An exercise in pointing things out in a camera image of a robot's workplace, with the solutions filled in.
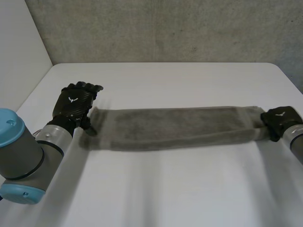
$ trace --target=towel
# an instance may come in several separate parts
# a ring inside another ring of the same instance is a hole
[[[85,133],[80,146],[118,151],[148,151],[239,144],[268,138],[257,106],[106,110],[90,118],[96,137]]]

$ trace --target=white table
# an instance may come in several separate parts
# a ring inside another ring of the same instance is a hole
[[[31,132],[77,81],[104,87],[99,108],[291,105],[303,115],[302,94],[272,64],[59,64],[18,110]],[[303,168],[281,143],[88,152],[80,133],[39,204],[0,202],[1,227],[303,225]]]

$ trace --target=cloth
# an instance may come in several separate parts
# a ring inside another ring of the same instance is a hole
[[[260,119],[264,111],[249,107],[102,110],[94,108],[96,137],[82,135],[89,149],[148,151],[223,144],[268,138]]]

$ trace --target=robotic hand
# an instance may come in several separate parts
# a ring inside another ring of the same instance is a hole
[[[63,123],[71,135],[74,128],[81,127],[88,135],[96,136],[97,132],[91,126],[87,114],[101,90],[102,86],[84,82],[63,88],[53,110],[53,120],[48,124]]]
[[[270,109],[261,114],[261,120],[267,126],[270,140],[282,141],[303,164],[303,121],[291,106]]]
[[[36,139],[17,114],[0,109],[0,196],[22,204],[38,203],[47,190],[77,127],[97,134],[87,116],[102,86],[78,82],[62,89],[53,119]]]

